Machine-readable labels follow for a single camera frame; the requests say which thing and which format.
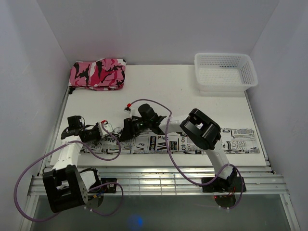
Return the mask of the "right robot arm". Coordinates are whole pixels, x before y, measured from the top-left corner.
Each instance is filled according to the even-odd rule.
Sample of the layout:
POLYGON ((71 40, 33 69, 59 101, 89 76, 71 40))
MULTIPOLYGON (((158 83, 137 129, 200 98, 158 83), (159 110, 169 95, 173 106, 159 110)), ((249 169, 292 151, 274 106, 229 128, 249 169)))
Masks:
POLYGON ((192 109, 184 116, 160 116, 147 103, 138 108, 140 116, 131 116, 124 119, 124 127, 120 141, 130 140, 145 130, 150 129, 156 135, 166 136, 172 132, 184 132, 191 141, 204 150, 215 171, 213 178, 202 178, 198 185, 207 192, 223 193, 244 192, 244 179, 238 169, 229 163, 223 150, 220 126, 199 109, 192 109))

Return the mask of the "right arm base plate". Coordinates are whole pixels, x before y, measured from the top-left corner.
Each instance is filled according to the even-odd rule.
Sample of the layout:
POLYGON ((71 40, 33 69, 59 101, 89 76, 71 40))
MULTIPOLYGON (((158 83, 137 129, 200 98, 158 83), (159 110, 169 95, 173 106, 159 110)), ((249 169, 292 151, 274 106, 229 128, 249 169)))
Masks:
POLYGON ((202 191, 205 193, 240 193, 241 191, 246 192, 246 185, 243 177, 235 177, 232 182, 228 182, 222 178, 217 178, 213 183, 202 186, 202 191))

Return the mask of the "newspaper print trousers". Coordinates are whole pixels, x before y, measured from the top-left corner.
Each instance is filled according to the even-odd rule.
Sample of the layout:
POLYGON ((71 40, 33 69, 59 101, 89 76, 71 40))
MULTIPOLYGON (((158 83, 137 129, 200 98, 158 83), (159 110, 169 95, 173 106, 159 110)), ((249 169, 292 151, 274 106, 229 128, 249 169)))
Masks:
MULTIPOLYGON (((223 128, 220 132, 222 148, 227 154, 258 154, 259 145, 254 130, 251 128, 223 128)), ((204 154, 185 133, 169 133, 168 146, 172 153, 204 154)), ((119 151, 116 140, 110 136, 100 141, 88 142, 87 145, 96 154, 116 154, 119 151)), ((166 154, 164 135, 156 135, 150 130, 141 132, 138 137, 121 142, 121 154, 166 154)))

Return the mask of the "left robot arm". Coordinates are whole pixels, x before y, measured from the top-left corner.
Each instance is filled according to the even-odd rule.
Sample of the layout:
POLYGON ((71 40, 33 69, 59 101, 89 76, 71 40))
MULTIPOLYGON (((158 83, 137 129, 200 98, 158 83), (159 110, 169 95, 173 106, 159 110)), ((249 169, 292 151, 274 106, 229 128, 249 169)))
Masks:
POLYGON ((78 171, 77 161, 83 147, 81 142, 101 139, 99 124, 89 129, 82 122, 82 116, 67 118, 68 127, 61 133, 60 150, 56 164, 52 170, 43 174, 43 184, 53 213, 59 213, 81 205, 98 207, 100 199, 89 196, 88 192, 97 192, 102 187, 98 170, 90 167, 78 171))

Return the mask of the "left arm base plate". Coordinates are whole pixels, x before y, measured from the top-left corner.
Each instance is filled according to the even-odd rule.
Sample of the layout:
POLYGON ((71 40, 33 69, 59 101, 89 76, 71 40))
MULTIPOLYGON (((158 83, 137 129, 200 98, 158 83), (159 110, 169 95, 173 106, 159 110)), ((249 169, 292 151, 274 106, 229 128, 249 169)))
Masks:
POLYGON ((90 193, 115 193, 116 192, 116 185, 114 182, 117 182, 117 178, 101 178, 100 180, 96 181, 91 187, 90 187, 90 193))

